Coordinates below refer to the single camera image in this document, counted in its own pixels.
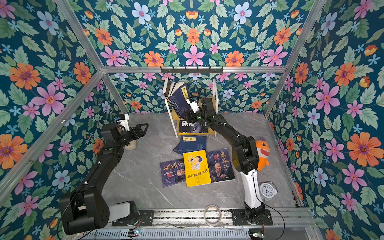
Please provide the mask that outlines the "black wolf cover book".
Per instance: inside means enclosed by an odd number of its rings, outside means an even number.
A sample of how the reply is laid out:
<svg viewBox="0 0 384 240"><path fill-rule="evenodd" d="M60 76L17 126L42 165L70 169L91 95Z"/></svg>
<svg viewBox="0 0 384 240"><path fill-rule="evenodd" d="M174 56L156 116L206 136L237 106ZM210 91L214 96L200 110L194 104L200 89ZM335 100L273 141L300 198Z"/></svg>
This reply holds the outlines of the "black wolf cover book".
<svg viewBox="0 0 384 240"><path fill-rule="evenodd" d="M180 134L207 134L208 128L203 126L200 122L189 123L181 120L179 122L179 133Z"/></svg>

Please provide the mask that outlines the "navy book yellow label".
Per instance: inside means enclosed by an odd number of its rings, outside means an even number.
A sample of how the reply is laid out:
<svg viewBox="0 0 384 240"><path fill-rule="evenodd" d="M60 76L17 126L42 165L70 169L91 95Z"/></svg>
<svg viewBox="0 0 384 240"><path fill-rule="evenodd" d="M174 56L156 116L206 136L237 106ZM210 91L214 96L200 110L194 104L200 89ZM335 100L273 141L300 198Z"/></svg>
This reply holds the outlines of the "navy book yellow label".
<svg viewBox="0 0 384 240"><path fill-rule="evenodd" d="M169 84L169 90L168 90L169 102L171 103L172 107L174 108L179 118L181 118L181 112L180 112L176 97L174 95L182 85L183 85L182 82L172 82Z"/></svg>

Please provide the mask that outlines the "yellow cartoon cover book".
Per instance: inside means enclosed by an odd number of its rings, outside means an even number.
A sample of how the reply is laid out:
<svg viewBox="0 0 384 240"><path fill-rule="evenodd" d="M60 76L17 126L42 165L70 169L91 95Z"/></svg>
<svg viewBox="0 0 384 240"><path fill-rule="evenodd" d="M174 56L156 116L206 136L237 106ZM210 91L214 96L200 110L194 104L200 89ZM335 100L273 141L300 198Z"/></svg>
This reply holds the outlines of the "yellow cartoon cover book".
<svg viewBox="0 0 384 240"><path fill-rule="evenodd" d="M184 163L188 188L212 182L205 150L184 153Z"/></svg>

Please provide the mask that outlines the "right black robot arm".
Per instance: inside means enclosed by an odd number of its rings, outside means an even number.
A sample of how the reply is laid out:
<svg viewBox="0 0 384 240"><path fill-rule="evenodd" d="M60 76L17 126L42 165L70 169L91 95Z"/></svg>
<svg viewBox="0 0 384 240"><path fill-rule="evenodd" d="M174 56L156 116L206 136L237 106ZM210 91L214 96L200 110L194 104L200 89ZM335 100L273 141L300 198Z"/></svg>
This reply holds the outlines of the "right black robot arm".
<svg viewBox="0 0 384 240"><path fill-rule="evenodd" d="M190 103L191 110L185 116L189 123L200 122L220 134L232 146L232 162L241 174L245 190L245 217L250 224L256 224L265 213L258 183L259 150L253 137L247 137L230 125L225 117L214 109L213 100L203 99L201 105Z"/></svg>

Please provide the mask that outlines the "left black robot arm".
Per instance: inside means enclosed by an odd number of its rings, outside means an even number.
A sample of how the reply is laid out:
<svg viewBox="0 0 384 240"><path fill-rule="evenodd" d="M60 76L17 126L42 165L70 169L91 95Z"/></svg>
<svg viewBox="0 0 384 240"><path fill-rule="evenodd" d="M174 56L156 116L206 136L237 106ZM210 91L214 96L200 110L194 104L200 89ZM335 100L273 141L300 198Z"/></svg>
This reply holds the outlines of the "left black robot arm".
<svg viewBox="0 0 384 240"><path fill-rule="evenodd" d="M125 128L111 123L103 126L103 146L97 161L76 189L59 199L61 221L66 235L104 228L108 223L123 221L129 226L139 223L140 214L134 201L108 205L103 188L120 163L125 147L146 135L148 124Z"/></svg>

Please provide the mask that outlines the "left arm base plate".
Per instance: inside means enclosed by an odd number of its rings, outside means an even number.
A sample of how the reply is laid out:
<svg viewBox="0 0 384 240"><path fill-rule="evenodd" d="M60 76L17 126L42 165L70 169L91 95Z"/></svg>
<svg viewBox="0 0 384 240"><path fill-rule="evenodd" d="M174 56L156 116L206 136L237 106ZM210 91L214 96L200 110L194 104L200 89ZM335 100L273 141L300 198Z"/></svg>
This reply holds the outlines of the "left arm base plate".
<svg viewBox="0 0 384 240"><path fill-rule="evenodd" d="M144 226L149 227L152 226L154 220L153 210L138 210L137 215L130 214L128 217L116 220L112 222L112 226L114 227L136 227L136 226Z"/></svg>

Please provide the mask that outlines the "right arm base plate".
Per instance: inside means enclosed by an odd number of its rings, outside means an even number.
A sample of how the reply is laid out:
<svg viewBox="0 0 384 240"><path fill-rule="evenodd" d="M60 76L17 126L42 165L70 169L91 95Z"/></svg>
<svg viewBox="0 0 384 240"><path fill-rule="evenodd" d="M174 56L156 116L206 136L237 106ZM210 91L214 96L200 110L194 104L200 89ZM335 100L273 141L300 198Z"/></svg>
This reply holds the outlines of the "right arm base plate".
<svg viewBox="0 0 384 240"><path fill-rule="evenodd" d="M273 219L269 210L261 211L258 214L248 210L230 209L234 226L272 226Z"/></svg>

